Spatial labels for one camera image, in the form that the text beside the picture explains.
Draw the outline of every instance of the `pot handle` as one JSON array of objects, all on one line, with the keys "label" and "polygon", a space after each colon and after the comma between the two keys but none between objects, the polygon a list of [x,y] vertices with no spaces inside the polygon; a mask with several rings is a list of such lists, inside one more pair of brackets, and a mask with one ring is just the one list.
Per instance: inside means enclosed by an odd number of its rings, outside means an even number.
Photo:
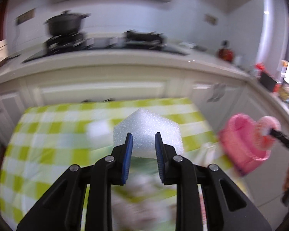
[{"label": "pot handle", "polygon": [[83,14],[81,15],[82,18],[86,18],[86,17],[89,17],[91,14]]}]

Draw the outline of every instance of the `black pot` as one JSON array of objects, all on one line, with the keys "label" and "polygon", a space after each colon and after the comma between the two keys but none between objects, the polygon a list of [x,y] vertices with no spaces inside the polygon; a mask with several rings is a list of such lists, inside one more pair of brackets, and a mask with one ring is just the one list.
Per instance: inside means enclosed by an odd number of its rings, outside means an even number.
[{"label": "black pot", "polygon": [[82,19],[88,16],[90,14],[70,14],[69,10],[66,10],[45,23],[48,24],[49,33],[53,36],[70,35],[79,31]]}]

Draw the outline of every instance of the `white cabinet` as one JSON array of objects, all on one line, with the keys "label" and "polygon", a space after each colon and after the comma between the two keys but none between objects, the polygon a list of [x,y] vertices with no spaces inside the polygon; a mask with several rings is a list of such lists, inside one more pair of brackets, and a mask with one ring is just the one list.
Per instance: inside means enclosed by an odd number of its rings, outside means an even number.
[{"label": "white cabinet", "polygon": [[38,106],[57,103],[178,97],[181,70],[156,67],[91,67],[26,78]]},{"label": "white cabinet", "polygon": [[23,90],[18,81],[0,85],[0,140],[4,145],[8,144],[25,109],[33,106],[27,103],[29,98],[24,99]]},{"label": "white cabinet", "polygon": [[238,100],[244,82],[202,72],[187,72],[182,95],[189,97],[217,133]]},{"label": "white cabinet", "polygon": [[261,103],[257,99],[256,92],[252,92],[245,87],[230,116],[238,113],[244,113],[249,115],[255,121],[258,121],[261,117],[270,115],[268,107],[264,107],[263,103],[265,102]]}]

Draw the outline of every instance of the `white wall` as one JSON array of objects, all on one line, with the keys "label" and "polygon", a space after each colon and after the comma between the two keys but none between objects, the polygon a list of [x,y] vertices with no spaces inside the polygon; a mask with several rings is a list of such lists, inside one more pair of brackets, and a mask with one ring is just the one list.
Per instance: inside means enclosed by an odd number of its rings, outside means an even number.
[{"label": "white wall", "polygon": [[234,53],[243,56],[244,68],[255,64],[260,43],[264,0],[229,0],[229,41]]},{"label": "white wall", "polygon": [[256,63],[265,62],[270,54],[270,47],[274,29],[274,3],[273,0],[264,0],[263,25]]},{"label": "white wall", "polygon": [[[36,8],[35,18],[19,25],[15,18]],[[135,29],[157,31],[169,38],[195,41],[210,49],[218,49],[227,36],[227,0],[70,0],[53,4],[51,0],[9,0],[5,20],[5,37],[10,52],[42,43],[50,36],[44,21],[66,9],[91,13],[84,19],[83,31],[88,33],[124,32]],[[204,14],[218,17],[218,25],[203,21]]]},{"label": "white wall", "polygon": [[268,73],[279,79],[281,76],[281,60],[284,59],[288,42],[289,15],[286,0],[272,1],[272,37],[271,42],[267,43],[269,46],[269,53],[263,62]]}]

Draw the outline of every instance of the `white foam block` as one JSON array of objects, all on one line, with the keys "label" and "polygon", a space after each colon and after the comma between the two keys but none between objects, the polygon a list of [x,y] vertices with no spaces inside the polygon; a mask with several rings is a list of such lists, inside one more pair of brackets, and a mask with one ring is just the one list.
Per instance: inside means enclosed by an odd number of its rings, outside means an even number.
[{"label": "white foam block", "polygon": [[113,144],[111,124],[106,120],[90,122],[87,125],[87,138],[92,143],[94,149],[111,146]]},{"label": "white foam block", "polygon": [[175,148],[176,153],[184,153],[179,124],[140,108],[114,127],[115,146],[125,142],[127,133],[133,135],[133,153],[135,157],[156,158],[155,134],[160,132],[163,143]]}]

